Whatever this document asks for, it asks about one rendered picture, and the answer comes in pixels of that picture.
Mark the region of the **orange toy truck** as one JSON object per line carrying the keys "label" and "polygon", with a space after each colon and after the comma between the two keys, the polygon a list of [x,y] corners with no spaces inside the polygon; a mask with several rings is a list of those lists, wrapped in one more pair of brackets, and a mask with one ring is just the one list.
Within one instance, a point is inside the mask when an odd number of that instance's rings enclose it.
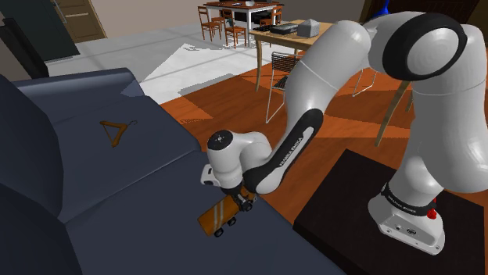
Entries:
{"label": "orange toy truck", "polygon": [[220,237],[224,230],[223,226],[233,226],[236,222],[235,215],[239,212],[238,204],[232,196],[227,195],[214,206],[210,207],[198,218],[199,225],[207,236]]}

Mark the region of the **black robot stand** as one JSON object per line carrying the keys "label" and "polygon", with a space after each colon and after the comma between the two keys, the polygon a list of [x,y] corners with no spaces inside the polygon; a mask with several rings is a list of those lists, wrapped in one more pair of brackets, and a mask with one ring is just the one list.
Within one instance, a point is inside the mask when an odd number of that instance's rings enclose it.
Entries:
{"label": "black robot stand", "polygon": [[384,235],[368,212],[395,170],[345,150],[293,229],[346,275],[485,275],[484,208],[447,191],[437,198],[446,242],[429,255]]}

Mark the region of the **dark blue sofa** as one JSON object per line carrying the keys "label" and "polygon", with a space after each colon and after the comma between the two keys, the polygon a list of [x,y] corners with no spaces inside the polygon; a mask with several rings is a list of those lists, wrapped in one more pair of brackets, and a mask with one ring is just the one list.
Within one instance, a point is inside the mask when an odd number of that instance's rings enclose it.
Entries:
{"label": "dark blue sofa", "polygon": [[266,202],[206,236],[206,164],[129,70],[0,75],[0,275],[344,275]]}

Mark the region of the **brown wooden clothes hanger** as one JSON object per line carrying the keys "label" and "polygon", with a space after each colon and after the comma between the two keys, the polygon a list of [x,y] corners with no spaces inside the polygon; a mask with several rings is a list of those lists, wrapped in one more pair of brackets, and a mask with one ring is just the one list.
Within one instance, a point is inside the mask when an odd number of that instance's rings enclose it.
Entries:
{"label": "brown wooden clothes hanger", "polygon": [[[138,123],[137,120],[132,120],[129,123],[114,123],[106,120],[102,120],[99,122],[102,125],[104,131],[106,132],[107,137],[109,138],[110,144],[112,148],[115,148],[119,145],[120,139],[124,132],[133,125]],[[117,132],[113,132],[113,136],[110,135],[109,128],[113,128]]]}

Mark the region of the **light wooden table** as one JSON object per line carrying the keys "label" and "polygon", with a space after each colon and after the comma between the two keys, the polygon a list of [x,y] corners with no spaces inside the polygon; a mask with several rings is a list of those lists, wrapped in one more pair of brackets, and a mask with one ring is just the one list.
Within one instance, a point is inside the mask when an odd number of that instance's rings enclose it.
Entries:
{"label": "light wooden table", "polygon": [[[257,31],[251,30],[249,35],[253,35],[255,42],[256,42],[256,50],[257,50],[257,78],[256,78],[256,86],[255,91],[258,91],[260,88],[260,78],[261,78],[261,69],[262,69],[262,43],[271,43],[274,45],[281,45],[288,48],[293,48],[297,55],[299,51],[307,51],[318,39],[321,35],[327,32],[327,30],[334,26],[334,23],[320,23],[319,27],[319,35],[315,37],[300,37],[295,32],[290,34],[274,34],[270,31]],[[375,139],[375,146],[379,146],[382,136],[385,130],[388,127],[388,123],[395,111],[396,107],[398,106],[399,102],[401,101],[404,94],[407,92],[408,89],[408,82],[402,82],[398,87],[395,95],[391,103],[388,106],[388,109],[385,113],[381,126],[379,128],[379,132]]]}

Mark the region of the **brown wooden dining chair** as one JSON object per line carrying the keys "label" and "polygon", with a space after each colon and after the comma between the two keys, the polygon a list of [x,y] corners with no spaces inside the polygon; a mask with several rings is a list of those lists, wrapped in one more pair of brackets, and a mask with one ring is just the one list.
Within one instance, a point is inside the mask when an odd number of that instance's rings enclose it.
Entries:
{"label": "brown wooden dining chair", "polygon": [[221,38],[221,25],[218,22],[214,22],[211,20],[207,7],[198,6],[197,9],[203,38],[205,37],[205,30],[209,32],[211,41],[213,40],[216,33],[219,33],[219,38]]}
{"label": "brown wooden dining chair", "polygon": [[281,22],[282,22],[282,7],[278,5],[271,10],[271,14],[269,18],[260,20],[260,25],[261,26],[277,25],[280,24]]}
{"label": "brown wooden dining chair", "polygon": [[230,9],[223,9],[222,15],[224,17],[224,32],[226,44],[228,44],[228,38],[232,37],[234,42],[234,48],[236,48],[239,42],[239,36],[243,36],[245,45],[247,45],[246,29],[244,27],[239,27],[235,24],[234,16]]}

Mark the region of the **black flat device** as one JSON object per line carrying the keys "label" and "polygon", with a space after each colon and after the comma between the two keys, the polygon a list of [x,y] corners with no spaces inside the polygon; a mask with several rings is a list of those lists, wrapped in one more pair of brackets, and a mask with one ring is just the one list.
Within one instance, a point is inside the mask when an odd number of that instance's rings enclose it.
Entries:
{"label": "black flat device", "polygon": [[272,34],[287,35],[293,32],[297,32],[298,24],[296,23],[285,23],[281,25],[275,25],[270,28]]}

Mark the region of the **grey box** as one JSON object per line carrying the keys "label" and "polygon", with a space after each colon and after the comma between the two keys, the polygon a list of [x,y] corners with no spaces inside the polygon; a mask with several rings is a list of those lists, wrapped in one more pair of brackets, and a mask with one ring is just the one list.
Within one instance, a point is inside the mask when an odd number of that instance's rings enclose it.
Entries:
{"label": "grey box", "polygon": [[302,38],[313,38],[319,35],[321,23],[308,19],[297,26],[296,34]]}

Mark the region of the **white dining table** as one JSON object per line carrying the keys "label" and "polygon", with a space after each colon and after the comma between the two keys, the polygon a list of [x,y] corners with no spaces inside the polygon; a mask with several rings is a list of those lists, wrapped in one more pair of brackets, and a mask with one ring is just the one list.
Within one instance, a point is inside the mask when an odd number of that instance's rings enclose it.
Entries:
{"label": "white dining table", "polygon": [[230,9],[232,13],[246,14],[246,40],[249,42],[251,31],[251,16],[253,13],[272,10],[275,6],[280,5],[279,2],[255,2],[253,5],[247,5],[245,1],[226,1],[226,2],[207,2],[204,4],[208,9],[223,10]]}

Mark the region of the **brown wooden door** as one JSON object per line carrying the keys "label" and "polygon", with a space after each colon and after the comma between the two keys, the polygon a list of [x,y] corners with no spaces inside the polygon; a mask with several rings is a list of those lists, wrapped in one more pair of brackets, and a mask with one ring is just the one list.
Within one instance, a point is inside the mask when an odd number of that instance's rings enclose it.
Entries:
{"label": "brown wooden door", "polygon": [[106,38],[91,0],[50,0],[74,43]]}

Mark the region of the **dark green cabinet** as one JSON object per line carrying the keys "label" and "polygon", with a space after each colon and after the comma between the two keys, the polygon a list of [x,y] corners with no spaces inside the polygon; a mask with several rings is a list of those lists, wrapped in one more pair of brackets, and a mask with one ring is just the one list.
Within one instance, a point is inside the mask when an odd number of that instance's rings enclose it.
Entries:
{"label": "dark green cabinet", "polygon": [[51,0],[0,0],[0,12],[16,21],[44,61],[80,54]]}

